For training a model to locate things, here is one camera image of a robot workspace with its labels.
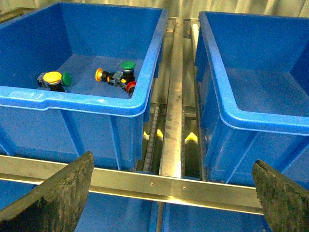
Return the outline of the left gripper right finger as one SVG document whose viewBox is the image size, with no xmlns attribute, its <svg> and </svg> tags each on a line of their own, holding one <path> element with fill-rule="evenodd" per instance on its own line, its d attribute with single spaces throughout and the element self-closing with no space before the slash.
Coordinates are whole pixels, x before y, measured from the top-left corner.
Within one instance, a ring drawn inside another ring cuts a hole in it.
<svg viewBox="0 0 309 232">
<path fill-rule="evenodd" d="M 273 232 L 309 230 L 309 191 L 262 160 L 252 168 L 256 193 Z"/>
</svg>

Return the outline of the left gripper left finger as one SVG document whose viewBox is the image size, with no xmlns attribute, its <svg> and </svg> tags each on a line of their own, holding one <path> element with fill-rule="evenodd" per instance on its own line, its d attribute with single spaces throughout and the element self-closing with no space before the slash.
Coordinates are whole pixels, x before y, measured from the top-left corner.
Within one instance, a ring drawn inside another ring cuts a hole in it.
<svg viewBox="0 0 309 232">
<path fill-rule="evenodd" d="M 2 232 L 73 232 L 88 198 L 94 157 L 86 152 L 0 211 Z"/>
</svg>

